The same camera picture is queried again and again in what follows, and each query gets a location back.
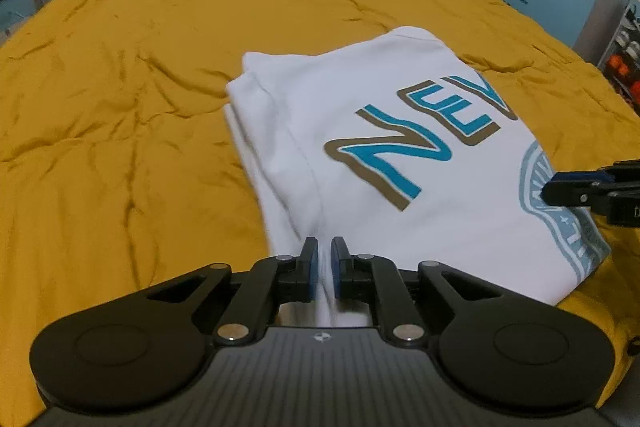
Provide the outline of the mustard yellow quilt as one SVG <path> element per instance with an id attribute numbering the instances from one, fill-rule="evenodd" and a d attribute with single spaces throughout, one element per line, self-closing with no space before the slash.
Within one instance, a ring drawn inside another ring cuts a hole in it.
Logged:
<path id="1" fill-rule="evenodd" d="M 43 408 L 44 326 L 218 258 L 267 254 L 222 108 L 247 51 L 421 26 L 506 97 L 560 170 L 639 154 L 598 70 L 500 0 L 52 0 L 1 49 L 1 421 Z"/>

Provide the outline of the shelf with orange items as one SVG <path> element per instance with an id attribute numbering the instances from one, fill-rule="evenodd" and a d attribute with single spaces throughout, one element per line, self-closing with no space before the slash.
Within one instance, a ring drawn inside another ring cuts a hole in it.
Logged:
<path id="1" fill-rule="evenodd" d="M 639 114 L 639 0 L 629 0 L 598 69 L 613 89 Z"/>

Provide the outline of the white printed t-shirt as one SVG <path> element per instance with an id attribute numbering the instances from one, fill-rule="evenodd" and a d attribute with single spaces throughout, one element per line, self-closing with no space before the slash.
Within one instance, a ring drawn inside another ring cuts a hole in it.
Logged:
<path id="1" fill-rule="evenodd" d="M 584 208 L 547 205 L 554 173 L 488 80 L 425 29 L 321 55 L 248 52 L 224 109 L 270 251 L 319 243 L 314 300 L 285 324 L 364 326 L 334 293 L 331 242 L 412 270 L 436 260 L 555 305 L 610 254 Z"/>

